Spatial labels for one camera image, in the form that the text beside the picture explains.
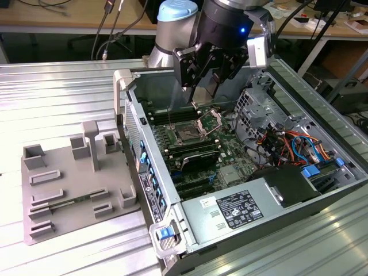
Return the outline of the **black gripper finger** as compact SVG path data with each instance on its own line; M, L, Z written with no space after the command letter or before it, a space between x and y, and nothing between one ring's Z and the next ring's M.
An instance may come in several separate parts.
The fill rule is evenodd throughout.
M186 103L191 103L196 87L200 80L214 65L213 54L197 51L195 47L173 50L174 71L177 81L183 91Z
M233 54L225 54L221 66L214 70L214 80L221 84L227 79L233 79L248 59L248 51L240 49Z

